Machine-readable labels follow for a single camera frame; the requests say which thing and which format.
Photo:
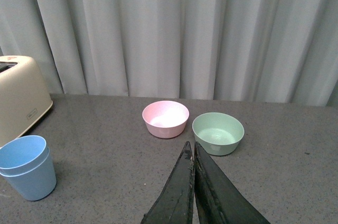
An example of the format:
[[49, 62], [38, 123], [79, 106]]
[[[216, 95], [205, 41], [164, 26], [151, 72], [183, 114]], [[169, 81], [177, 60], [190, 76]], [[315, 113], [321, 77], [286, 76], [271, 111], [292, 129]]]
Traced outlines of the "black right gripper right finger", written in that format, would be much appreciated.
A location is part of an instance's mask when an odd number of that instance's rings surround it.
[[195, 197], [200, 223], [268, 223], [198, 142], [194, 145]]

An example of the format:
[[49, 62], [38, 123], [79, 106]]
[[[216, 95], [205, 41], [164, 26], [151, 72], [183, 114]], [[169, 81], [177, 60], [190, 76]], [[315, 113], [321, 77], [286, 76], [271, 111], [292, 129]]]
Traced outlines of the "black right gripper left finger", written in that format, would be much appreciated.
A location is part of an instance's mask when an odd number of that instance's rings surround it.
[[192, 223], [195, 167], [186, 142], [162, 192], [141, 223]]

